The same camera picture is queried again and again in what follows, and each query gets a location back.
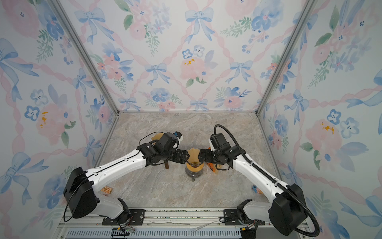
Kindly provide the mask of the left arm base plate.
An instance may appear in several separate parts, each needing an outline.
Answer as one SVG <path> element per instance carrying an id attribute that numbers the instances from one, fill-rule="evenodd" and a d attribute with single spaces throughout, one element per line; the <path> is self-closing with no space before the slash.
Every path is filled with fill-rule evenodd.
<path id="1" fill-rule="evenodd" d="M 144 209 L 129 209 L 123 211 L 116 219 L 104 217 L 103 226 L 142 226 L 146 210 Z"/>

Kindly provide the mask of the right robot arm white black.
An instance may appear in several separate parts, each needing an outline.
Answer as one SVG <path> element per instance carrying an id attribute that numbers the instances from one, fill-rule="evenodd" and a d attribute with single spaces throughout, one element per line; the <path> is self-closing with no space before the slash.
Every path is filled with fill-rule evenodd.
<path id="1" fill-rule="evenodd" d="M 250 180 L 268 199 L 267 203 L 251 199 L 242 202 L 237 206 L 239 222 L 245 225 L 256 221 L 269 222 L 279 233 L 288 236 L 308 217 L 299 186 L 288 185 L 271 175 L 240 146 L 231 146 L 222 133 L 210 137 L 210 148 L 201 149 L 198 159 L 200 162 L 228 165 Z"/>

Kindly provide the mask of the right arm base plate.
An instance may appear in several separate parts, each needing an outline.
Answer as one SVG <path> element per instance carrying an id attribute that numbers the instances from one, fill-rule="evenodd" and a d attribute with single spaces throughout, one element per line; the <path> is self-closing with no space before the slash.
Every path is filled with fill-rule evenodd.
<path id="1" fill-rule="evenodd" d="M 264 221 L 248 219 L 243 212 L 237 209 L 224 209 L 219 221 L 226 226 L 249 227 L 254 226 L 256 222 L 259 222 L 259 226 L 265 225 Z"/>

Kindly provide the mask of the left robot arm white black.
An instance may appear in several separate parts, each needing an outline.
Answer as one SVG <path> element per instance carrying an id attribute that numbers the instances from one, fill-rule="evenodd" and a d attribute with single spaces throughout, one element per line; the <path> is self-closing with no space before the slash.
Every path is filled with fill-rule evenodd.
<path id="1" fill-rule="evenodd" d="M 70 210 L 72 219 L 96 214 L 119 225 L 127 224 L 131 213 L 123 199 L 109 198 L 100 191 L 128 173 L 147 166 L 158 166 L 169 161 L 185 164 L 190 156 L 187 150 L 179 149 L 183 138 L 179 131 L 166 132 L 159 139 L 140 142 L 135 150 L 112 162 L 88 170 L 81 167 L 74 169 L 63 192 L 65 209 Z"/>

